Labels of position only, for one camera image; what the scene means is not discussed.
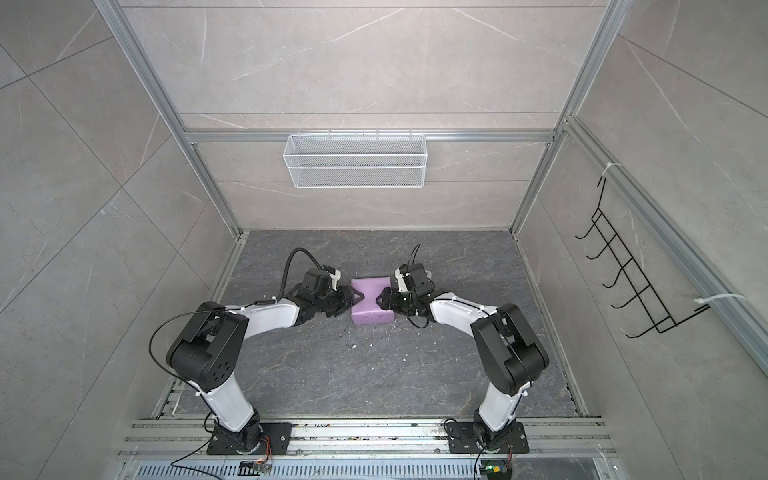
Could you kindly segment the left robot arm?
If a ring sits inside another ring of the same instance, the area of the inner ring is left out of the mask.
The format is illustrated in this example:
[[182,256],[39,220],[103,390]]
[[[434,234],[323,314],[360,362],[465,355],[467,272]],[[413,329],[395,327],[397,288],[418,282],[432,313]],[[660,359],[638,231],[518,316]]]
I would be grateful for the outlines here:
[[319,313],[339,316],[364,298],[364,293],[341,283],[339,270],[321,267],[307,271],[300,283],[276,299],[234,307],[205,302],[169,348],[166,363],[216,417],[213,435],[239,453],[251,453],[260,447],[263,430],[256,408],[235,378],[244,342],[300,326]]

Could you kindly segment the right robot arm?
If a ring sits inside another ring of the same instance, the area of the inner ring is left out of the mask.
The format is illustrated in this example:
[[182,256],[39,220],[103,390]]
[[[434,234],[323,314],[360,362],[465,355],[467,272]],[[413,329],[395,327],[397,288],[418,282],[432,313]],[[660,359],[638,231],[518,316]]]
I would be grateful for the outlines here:
[[517,410],[549,366],[546,349],[513,303],[487,306],[439,289],[420,263],[404,264],[376,299],[383,310],[451,326],[474,339],[489,385],[474,414],[481,447],[497,450],[513,439]]

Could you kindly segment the aluminium rail base frame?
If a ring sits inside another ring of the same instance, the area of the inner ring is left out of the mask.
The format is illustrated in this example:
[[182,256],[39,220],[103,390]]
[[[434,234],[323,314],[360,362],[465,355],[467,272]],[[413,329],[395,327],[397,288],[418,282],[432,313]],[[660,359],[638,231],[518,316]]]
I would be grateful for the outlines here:
[[507,461],[512,479],[624,479],[602,420],[525,418],[527,454],[451,454],[443,419],[269,419],[291,423],[285,455],[208,455],[211,425],[195,416],[138,420],[116,460],[119,479],[479,479]]

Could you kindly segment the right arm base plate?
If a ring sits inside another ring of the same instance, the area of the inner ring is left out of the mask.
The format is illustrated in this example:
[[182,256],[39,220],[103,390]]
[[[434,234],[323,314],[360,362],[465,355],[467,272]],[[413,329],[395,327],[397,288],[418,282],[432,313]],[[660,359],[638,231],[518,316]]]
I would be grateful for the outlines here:
[[451,454],[502,453],[527,454],[530,447],[523,425],[514,420],[498,432],[482,422],[448,418],[442,423]]

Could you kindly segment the green connector board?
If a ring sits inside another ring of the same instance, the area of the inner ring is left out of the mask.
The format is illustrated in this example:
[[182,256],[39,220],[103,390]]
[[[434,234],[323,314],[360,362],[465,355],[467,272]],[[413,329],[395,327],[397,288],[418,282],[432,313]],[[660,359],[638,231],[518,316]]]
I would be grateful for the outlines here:
[[513,467],[507,461],[481,461],[478,466],[478,478],[481,480],[511,480]]

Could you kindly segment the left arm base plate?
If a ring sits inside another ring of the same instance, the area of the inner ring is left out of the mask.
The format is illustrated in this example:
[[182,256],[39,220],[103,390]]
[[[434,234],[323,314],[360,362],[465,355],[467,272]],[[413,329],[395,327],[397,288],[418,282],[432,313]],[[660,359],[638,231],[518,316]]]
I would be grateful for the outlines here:
[[291,423],[254,423],[240,432],[224,427],[214,429],[207,446],[208,455],[264,455],[267,447],[273,455],[285,455],[291,439]]

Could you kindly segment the pink wrapping paper sheet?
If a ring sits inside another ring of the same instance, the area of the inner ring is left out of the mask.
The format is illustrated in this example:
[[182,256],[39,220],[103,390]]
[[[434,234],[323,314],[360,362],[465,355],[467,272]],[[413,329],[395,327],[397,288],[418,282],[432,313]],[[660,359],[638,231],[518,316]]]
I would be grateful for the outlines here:
[[355,325],[385,324],[395,321],[392,310],[384,310],[376,299],[383,290],[391,286],[389,277],[370,277],[351,280],[351,287],[363,294],[363,299],[351,309],[351,317]]

